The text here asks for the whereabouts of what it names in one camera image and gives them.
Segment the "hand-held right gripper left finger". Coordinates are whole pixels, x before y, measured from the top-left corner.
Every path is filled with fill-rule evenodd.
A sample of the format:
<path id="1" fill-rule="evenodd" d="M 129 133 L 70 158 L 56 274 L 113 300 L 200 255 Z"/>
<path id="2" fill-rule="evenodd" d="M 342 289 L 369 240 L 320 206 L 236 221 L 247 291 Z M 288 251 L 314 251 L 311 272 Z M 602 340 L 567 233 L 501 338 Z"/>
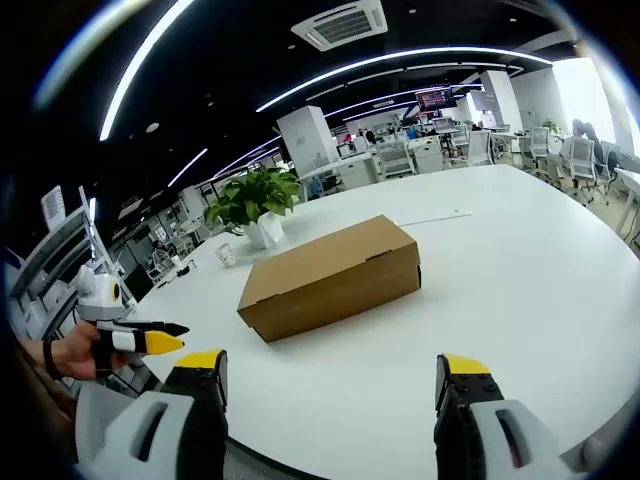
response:
<path id="1" fill-rule="evenodd" d="M 227 450 L 227 354 L 191 353 L 159 391 L 132 399 L 87 387 L 89 479 L 220 479 Z"/>

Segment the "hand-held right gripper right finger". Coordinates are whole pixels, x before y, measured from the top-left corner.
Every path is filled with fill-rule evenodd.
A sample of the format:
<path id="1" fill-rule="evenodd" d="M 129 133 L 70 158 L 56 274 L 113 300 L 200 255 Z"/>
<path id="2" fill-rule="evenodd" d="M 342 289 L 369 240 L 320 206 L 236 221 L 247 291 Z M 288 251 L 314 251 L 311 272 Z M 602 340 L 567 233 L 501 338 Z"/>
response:
<path id="1" fill-rule="evenodd" d="M 481 362 L 437 356 L 434 443 L 440 479 L 583 479 L 554 434 L 523 403 L 503 397 Z"/>

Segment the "person's left hand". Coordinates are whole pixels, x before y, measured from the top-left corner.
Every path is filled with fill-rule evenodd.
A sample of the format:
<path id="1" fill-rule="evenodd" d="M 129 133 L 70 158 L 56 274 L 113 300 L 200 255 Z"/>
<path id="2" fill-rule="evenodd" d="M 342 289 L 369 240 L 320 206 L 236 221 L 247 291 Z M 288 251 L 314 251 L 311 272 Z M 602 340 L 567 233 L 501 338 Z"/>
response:
<path id="1" fill-rule="evenodd" d="M 93 347 L 100 343 L 98 328 L 80 320 L 62 339 L 43 344 L 45 367 L 54 379 L 95 380 L 131 363 L 125 353 L 112 352 L 107 363 L 98 366 Z"/>

